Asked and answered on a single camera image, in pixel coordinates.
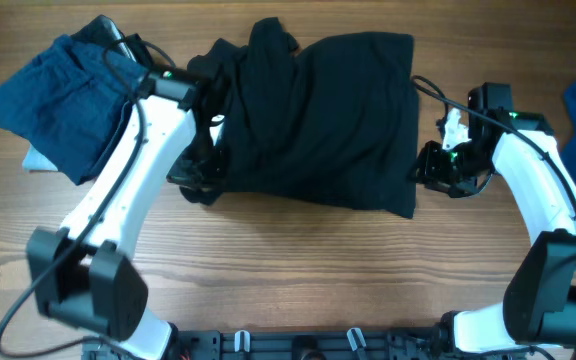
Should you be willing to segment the black t-shirt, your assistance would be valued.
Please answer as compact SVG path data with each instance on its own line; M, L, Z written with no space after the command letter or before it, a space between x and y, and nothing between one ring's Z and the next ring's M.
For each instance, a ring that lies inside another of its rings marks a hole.
M188 63L229 87L220 113L223 184L181 188L212 204L225 192L259 192L409 218L415 184L419 97L411 83L414 40L362 32L300 47L275 18L247 45L218 40Z

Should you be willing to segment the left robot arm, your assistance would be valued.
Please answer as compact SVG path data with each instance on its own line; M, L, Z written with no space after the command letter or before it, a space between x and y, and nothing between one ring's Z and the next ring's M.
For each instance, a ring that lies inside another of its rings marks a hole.
M26 255L38 312L88 331L84 342L133 359L176 355L174 325L147 307L132 264L165 182L210 159L229 84L168 66L140 81L127 126L86 197L58 231L36 229Z

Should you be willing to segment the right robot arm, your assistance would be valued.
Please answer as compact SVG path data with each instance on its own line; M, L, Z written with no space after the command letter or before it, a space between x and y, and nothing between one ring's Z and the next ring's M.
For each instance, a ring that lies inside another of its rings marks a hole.
M481 359L561 347L576 358L576 185L552 127L541 114L514 110L505 84L474 88L462 105L422 76L412 83L442 102L445 114L437 122L441 141L425 144L411 179L451 198L468 198L501 176L530 241L501 302L445 314L426 343L428 352Z

